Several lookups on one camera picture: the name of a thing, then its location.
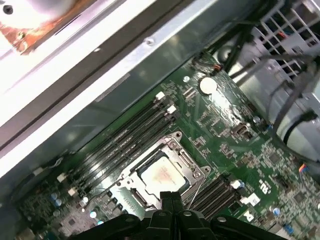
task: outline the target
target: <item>black ram slot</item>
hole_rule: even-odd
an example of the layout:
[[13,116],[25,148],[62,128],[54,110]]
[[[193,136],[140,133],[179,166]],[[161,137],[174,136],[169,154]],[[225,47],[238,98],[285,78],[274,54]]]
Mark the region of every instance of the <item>black ram slot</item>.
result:
[[150,130],[150,128],[152,128],[154,126],[155,123],[157,123],[158,121],[163,119],[163,117],[164,117],[163,116],[163,112],[160,112],[160,114],[161,115],[158,115],[158,117],[154,118],[153,119],[154,121],[150,122],[147,126],[143,125],[142,127],[140,126],[139,128],[137,128],[132,133],[132,135],[131,135],[132,138],[130,140],[124,139],[122,142],[117,144],[118,150],[115,151],[113,153],[113,155],[111,155],[111,156],[110,156],[110,153],[108,153],[109,156],[104,156],[106,158],[106,160],[103,161],[103,163],[97,169],[95,169],[93,172],[91,172],[88,175],[86,175],[84,177],[84,179],[80,182],[80,185],[83,185],[89,179],[91,179],[92,177],[97,175],[100,171],[105,169],[109,163],[111,163],[115,158],[119,157],[119,155],[121,155],[123,152],[125,152],[132,145],[132,143],[135,143],[135,141],[137,141],[141,137],[143,137],[143,135],[146,134]]
[[146,139],[146,141],[142,141],[137,145],[137,148],[130,153],[130,155],[124,157],[121,161],[119,161],[117,164],[115,164],[113,167],[108,169],[101,177],[96,179],[94,182],[92,182],[88,187],[85,188],[84,192],[89,193],[93,188],[95,188],[97,185],[99,185],[103,180],[105,180],[114,170],[118,169],[121,165],[123,165],[127,160],[132,158],[139,150],[140,148],[145,145],[146,143],[152,142],[153,140],[156,140],[159,138],[159,135],[175,120],[175,117],[172,117],[167,119],[167,121],[162,124],[160,127],[157,128],[156,131],[152,131],[152,134],[149,136],[149,139]]
[[226,186],[224,184],[219,185],[213,192],[209,193],[205,198],[201,199],[194,205],[194,210],[201,212],[210,204],[214,204],[226,191]]
[[220,211],[222,211],[224,208],[230,207],[235,202],[237,202],[237,198],[235,196],[232,196],[227,201],[222,203],[219,207],[215,208],[215,210],[213,210],[210,213],[206,214],[204,217],[207,220],[211,220],[215,215],[219,214]]
[[220,177],[218,177],[216,180],[210,183],[205,189],[198,193],[198,195],[193,201],[191,208],[197,208],[198,205],[201,205],[202,202],[209,197],[210,193],[221,185],[224,185],[224,182],[221,181]]
[[117,136],[119,136],[122,132],[126,130],[126,128],[129,128],[130,126],[134,125],[137,121],[140,121],[142,117],[153,107],[159,107],[160,109],[164,107],[164,105],[161,103],[157,103],[154,105],[153,102],[149,102],[143,109],[141,109],[138,113],[136,113],[129,121],[127,121],[123,126],[121,126],[119,129],[117,129],[115,132],[111,133],[103,142],[99,144],[84,160],[81,162],[75,173],[78,173],[80,170],[83,170],[86,168],[87,165],[89,165],[92,160],[95,160],[99,157],[99,155],[103,154],[104,151],[101,152],[101,149],[105,148],[105,145],[108,144],[110,141],[115,139]]
[[[138,141],[134,141],[131,145],[129,145],[125,150],[123,150],[122,152],[120,152],[120,155],[118,154],[117,156],[113,157],[110,162],[115,162],[114,160],[118,158],[121,159],[120,163],[124,163],[124,159],[126,159],[127,157],[125,156],[122,156],[123,153],[126,153],[127,154],[130,154],[130,156],[132,156],[131,153],[129,153],[130,151],[134,151],[135,149],[139,150],[140,147],[142,147],[145,143],[149,142],[150,141],[150,138],[152,137],[152,134],[147,134],[144,136],[144,138],[141,138],[141,135],[138,135],[135,140],[138,140]],[[101,177],[103,177],[104,175],[109,175],[109,172],[111,172],[111,168],[108,169]],[[83,187],[83,185],[89,183],[89,185],[91,184],[90,181],[88,181],[90,179],[85,179],[83,181],[81,181],[81,183],[79,185],[81,185]]]
[[227,180],[219,176],[197,195],[190,209],[199,211],[206,219],[210,219],[238,198],[238,193],[229,186]]
[[[144,122],[150,118],[154,118],[155,115],[159,114],[159,110],[152,111],[151,113],[149,112],[148,115],[141,116],[139,118],[139,122]],[[81,176],[84,175],[85,172],[87,172],[89,169],[91,169],[94,165],[101,163],[103,164],[103,159],[106,158],[110,154],[110,152],[114,151],[118,146],[120,146],[123,142],[127,140],[128,137],[132,136],[137,129],[140,129],[141,126],[137,123],[135,123],[135,126],[130,129],[128,132],[126,132],[124,135],[122,135],[120,138],[113,139],[111,142],[108,143],[108,147],[103,150],[103,152],[100,153],[99,156],[97,156],[91,163],[89,163],[84,169],[81,171],[78,171],[75,175],[73,175],[73,178],[75,180],[79,179]]]
[[198,211],[203,213],[203,215],[207,216],[208,214],[210,214],[213,211],[216,211],[217,208],[219,208],[221,205],[223,205],[229,198],[234,197],[233,192],[230,192],[228,190],[225,190],[223,192],[220,193],[220,195],[218,195],[217,197],[215,197],[214,199],[212,199],[212,201],[202,207],[201,209],[199,209]]

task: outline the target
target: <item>screw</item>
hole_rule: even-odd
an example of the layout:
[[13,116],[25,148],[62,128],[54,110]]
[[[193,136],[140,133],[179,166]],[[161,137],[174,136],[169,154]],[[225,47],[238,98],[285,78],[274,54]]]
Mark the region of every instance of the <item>screw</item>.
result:
[[190,81],[190,77],[189,77],[189,76],[185,76],[185,77],[183,78],[183,81],[184,81],[185,83],[188,83],[188,82]]
[[225,223],[227,221],[227,219],[225,219],[224,217],[220,216],[217,218],[217,220],[220,222],[220,223]]
[[11,5],[4,5],[2,8],[3,12],[7,15],[11,15],[14,13],[14,9]]
[[177,145],[175,142],[171,142],[169,146],[170,146],[170,148],[174,149]]
[[153,46],[155,44],[155,40],[152,37],[147,37],[144,40],[145,44],[147,44],[148,46]]
[[131,223],[131,222],[133,222],[133,221],[134,221],[134,219],[133,219],[133,218],[131,218],[131,217],[128,217],[125,221],[126,221],[127,223]]
[[195,171],[195,172],[194,172],[194,177],[195,177],[196,179],[200,178],[200,177],[201,177],[201,173],[200,173],[199,171]]
[[185,212],[183,213],[183,215],[185,215],[186,217],[190,217],[190,216],[192,216],[192,213],[189,212],[189,211],[185,211]]

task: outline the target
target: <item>capacitor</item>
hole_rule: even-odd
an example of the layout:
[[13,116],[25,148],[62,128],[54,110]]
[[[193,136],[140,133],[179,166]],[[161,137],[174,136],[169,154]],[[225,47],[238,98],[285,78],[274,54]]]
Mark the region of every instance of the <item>capacitor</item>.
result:
[[211,77],[204,77],[198,82],[198,90],[202,95],[209,96],[217,91],[218,85]]
[[252,118],[252,121],[253,121],[255,124],[259,124],[260,121],[261,121],[261,118],[258,117],[258,116],[254,116],[254,117]]
[[56,192],[51,193],[50,198],[55,201],[58,198],[58,194]]
[[270,206],[269,207],[270,212],[272,212],[276,217],[278,217],[281,213],[281,210],[279,207],[276,206]]
[[97,212],[94,211],[94,210],[92,210],[92,211],[90,212],[90,218],[95,219],[96,217],[97,217]]
[[58,217],[60,215],[60,211],[59,210],[55,210],[54,212],[53,212],[53,216],[54,217]]
[[95,219],[98,215],[100,208],[96,206],[91,212],[90,212],[90,218]]
[[60,198],[56,199],[54,201],[54,204],[57,206],[57,207],[60,207],[62,205],[62,200]]
[[86,196],[82,199],[82,201],[87,204],[89,202],[89,198],[87,198]]

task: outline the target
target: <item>integrated circuit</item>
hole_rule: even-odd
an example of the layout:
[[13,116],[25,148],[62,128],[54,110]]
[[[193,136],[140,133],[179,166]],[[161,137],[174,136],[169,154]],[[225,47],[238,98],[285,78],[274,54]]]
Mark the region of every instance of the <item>integrated circuit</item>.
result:
[[277,163],[281,160],[281,157],[278,155],[278,153],[274,152],[274,153],[271,154],[271,156],[269,157],[269,160],[270,160],[273,164],[277,164]]
[[306,196],[302,192],[298,192],[293,198],[298,204],[300,204],[306,199]]

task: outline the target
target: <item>chip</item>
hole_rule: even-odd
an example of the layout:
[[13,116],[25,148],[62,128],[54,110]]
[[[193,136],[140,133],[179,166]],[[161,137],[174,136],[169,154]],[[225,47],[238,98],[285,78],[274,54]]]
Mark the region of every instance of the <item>chip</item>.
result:
[[270,157],[269,160],[273,163],[273,164],[277,164],[280,161],[280,156],[275,152],[273,153]]
[[306,196],[302,192],[298,192],[293,198],[299,204],[306,199]]
[[68,221],[68,223],[69,223],[70,226],[72,226],[72,225],[74,225],[76,223],[76,221],[74,219],[70,219]]

